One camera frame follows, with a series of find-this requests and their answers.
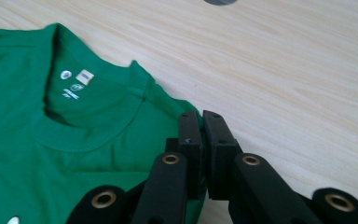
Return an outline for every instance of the wooden table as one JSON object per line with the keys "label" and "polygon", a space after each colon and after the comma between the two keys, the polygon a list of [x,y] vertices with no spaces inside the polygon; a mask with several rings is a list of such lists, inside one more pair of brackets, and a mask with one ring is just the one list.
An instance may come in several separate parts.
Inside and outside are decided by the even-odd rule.
{"label": "wooden table", "polygon": [[[358,198],[358,1],[0,1],[0,28],[53,22],[222,115],[293,190]],[[206,202],[200,223],[230,222],[227,202]]]}

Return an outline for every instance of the green t-shirt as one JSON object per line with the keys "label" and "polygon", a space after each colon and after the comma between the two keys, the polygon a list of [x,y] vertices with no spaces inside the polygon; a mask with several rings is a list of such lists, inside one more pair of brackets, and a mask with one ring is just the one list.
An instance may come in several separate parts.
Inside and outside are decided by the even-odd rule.
{"label": "green t-shirt", "polygon": [[[62,25],[0,30],[0,224],[64,223],[91,189],[133,188],[191,109]],[[187,203],[187,223],[201,207]]]}

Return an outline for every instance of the wood grain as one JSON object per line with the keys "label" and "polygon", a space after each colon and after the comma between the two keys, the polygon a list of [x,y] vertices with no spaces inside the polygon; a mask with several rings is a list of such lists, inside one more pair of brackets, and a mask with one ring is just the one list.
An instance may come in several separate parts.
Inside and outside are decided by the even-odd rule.
{"label": "wood grain", "polygon": [[[293,190],[358,198],[358,1],[0,1],[0,28],[53,22],[224,116]],[[200,223],[230,223],[227,203],[206,202]]]}

